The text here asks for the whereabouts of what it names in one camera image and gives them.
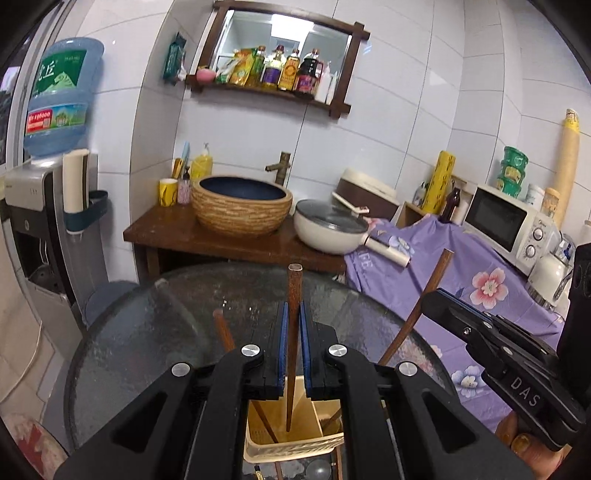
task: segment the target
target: white handle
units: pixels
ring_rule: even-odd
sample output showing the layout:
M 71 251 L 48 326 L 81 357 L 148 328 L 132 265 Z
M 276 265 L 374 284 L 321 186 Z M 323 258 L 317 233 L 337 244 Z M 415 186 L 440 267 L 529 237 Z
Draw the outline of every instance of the white handle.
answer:
M 352 203 L 349 203 L 345 200 L 341 195 L 336 192 L 333 192 L 333 198 L 338 200 L 340 203 L 345 205 L 349 210 L 351 210 L 356 216 L 361 215 L 362 213 L 369 213 L 369 209 L 367 207 L 356 207 Z
M 402 268 L 406 268 L 410 262 L 410 257 L 407 254 L 404 254 L 395 248 L 386 247 L 386 245 L 374 240 L 373 238 L 367 237 L 365 240 L 365 246 L 370 250 L 383 255 L 388 260 L 393 261 L 397 265 L 400 265 Z

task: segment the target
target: mirror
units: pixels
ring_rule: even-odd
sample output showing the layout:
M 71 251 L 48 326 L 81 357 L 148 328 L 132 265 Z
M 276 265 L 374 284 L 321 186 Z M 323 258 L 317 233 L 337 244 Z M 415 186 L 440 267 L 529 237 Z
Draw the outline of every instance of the mirror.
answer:
M 229 10 L 210 68 L 217 72 L 235 50 L 264 45 L 269 58 L 278 45 L 283 45 L 284 58 L 298 49 L 300 61 L 318 49 L 319 60 L 338 78 L 350 40 L 350 35 L 295 17 Z

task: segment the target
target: microwave door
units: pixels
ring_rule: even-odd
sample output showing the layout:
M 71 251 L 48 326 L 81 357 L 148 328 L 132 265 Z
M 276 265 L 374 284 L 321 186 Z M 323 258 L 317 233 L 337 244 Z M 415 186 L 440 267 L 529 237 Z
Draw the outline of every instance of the microwave door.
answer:
M 496 250 L 499 253 L 516 254 L 519 245 L 515 243 L 521 238 L 519 233 L 526 217 L 526 210 L 486 190 L 478 189 L 466 216 L 466 222 L 498 244 L 501 249 Z

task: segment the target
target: human hand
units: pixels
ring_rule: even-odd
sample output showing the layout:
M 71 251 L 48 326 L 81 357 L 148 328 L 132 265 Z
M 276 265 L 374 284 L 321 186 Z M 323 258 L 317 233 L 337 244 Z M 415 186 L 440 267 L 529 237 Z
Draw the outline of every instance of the human hand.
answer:
M 496 428 L 496 436 L 515 452 L 534 471 L 537 480 L 546 480 L 562 463 L 570 451 L 565 447 L 553 452 L 541 441 L 528 433 L 518 433 L 517 413 L 512 411 Z

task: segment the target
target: white cable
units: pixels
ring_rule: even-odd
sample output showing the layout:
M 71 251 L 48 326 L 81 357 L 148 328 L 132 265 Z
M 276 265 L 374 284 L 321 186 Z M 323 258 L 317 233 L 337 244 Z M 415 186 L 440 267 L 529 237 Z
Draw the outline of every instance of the white cable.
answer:
M 35 345 L 35 351 L 33 352 L 33 356 L 31 357 L 29 364 L 27 365 L 27 367 L 25 368 L 25 370 L 23 371 L 23 373 L 19 377 L 19 379 L 15 382 L 15 384 L 4 394 L 4 396 L 0 400 L 0 405 L 3 404 L 6 401 L 6 399 L 12 394 L 12 392 L 14 392 L 16 390 L 16 388 L 22 382 L 22 379 L 27 376 L 27 373 L 29 373 L 29 370 L 31 369 L 33 362 L 35 361 L 35 358 L 37 357 L 37 352 L 39 351 L 39 345 L 41 344 L 41 331 L 42 330 L 43 330 L 43 322 L 41 322 L 41 325 L 39 325 L 39 335 L 37 336 L 37 344 Z

